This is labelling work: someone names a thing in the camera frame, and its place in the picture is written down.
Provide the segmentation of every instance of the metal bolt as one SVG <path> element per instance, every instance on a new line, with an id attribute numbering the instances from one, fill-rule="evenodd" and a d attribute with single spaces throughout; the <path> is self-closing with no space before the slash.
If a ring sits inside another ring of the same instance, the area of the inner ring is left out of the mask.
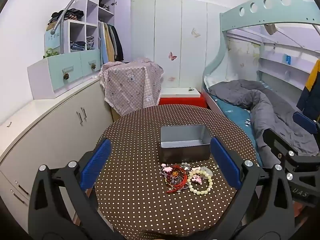
<path id="1" fill-rule="evenodd" d="M 288 180 L 292 180 L 292 179 L 293 179 L 293 175 L 292 175 L 291 173 L 288 173 L 288 174 L 287 174 L 287 179 L 288 179 Z"/>
<path id="2" fill-rule="evenodd" d="M 39 171 L 44 171 L 46 169 L 46 166 L 45 165 L 41 165 L 40 167 L 39 167 Z"/>
<path id="3" fill-rule="evenodd" d="M 251 166 L 253 165 L 252 161 L 250 161 L 250 160 L 246 160 L 246 161 L 244 162 L 244 164 L 245 164 L 246 166 L 248 166 L 248 167 L 251 167 Z"/>
<path id="4" fill-rule="evenodd" d="M 275 165 L 275 168 L 276 168 L 276 170 L 278 170 L 278 171 L 282 170 L 282 167 L 281 167 L 281 165 L 279 165 L 279 164 L 276 164 L 276 165 Z"/>
<path id="5" fill-rule="evenodd" d="M 77 162 L 71 161 L 71 162 L 68 163 L 68 166 L 69 166 L 70 168 L 74 168 L 74 167 L 77 166 Z"/>

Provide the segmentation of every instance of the yellow and navy jacket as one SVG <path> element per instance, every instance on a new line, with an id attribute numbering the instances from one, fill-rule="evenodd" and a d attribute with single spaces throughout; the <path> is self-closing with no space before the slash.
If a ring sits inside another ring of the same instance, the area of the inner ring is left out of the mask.
<path id="1" fill-rule="evenodd" d="M 310 73 L 297 104 L 302 113 L 311 120 L 319 121 L 320 115 L 320 60 Z"/>

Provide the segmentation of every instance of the brown polka dot tablecloth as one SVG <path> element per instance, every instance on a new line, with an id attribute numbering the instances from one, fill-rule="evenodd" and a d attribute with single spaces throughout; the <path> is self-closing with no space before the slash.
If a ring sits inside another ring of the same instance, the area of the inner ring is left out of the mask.
<path id="1" fill-rule="evenodd" d="M 160 127 L 205 124 L 211 135 L 219 136 L 229 149 L 243 159 L 257 163 L 247 135 L 226 117 L 209 109 L 188 105 L 144 108 L 121 117 L 103 133 L 112 153 L 95 184 L 100 211 L 125 238 L 151 240 L 156 233 L 187 236 L 214 226 L 223 215 L 236 190 L 229 187 L 211 156 L 190 163 L 207 166 L 213 187 L 206 195 L 189 190 L 167 194 L 160 174 Z M 207 180 L 195 189 L 205 190 Z"/>

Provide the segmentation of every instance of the red cloth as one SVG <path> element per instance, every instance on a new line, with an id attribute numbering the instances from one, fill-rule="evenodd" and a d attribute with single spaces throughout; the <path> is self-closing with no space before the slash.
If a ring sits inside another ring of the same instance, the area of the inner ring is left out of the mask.
<path id="1" fill-rule="evenodd" d="M 204 108 L 208 107 L 207 102 L 201 93 L 199 98 L 160 98 L 159 105 L 170 104 L 200 106 Z"/>

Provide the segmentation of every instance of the butterfly decal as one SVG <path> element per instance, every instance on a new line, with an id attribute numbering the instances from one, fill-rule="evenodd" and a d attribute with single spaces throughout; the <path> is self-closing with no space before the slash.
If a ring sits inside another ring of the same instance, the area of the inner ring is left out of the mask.
<path id="1" fill-rule="evenodd" d="M 193 28 L 193 29 L 192 29 L 191 34 L 192 34 L 195 38 L 201 36 L 201 34 L 199 34 L 199 33 L 196 32 L 196 28 Z"/>
<path id="2" fill-rule="evenodd" d="M 172 52 L 170 52 L 169 54 L 169 59 L 171 59 L 172 61 L 175 60 L 177 58 L 177 56 L 173 56 Z"/>

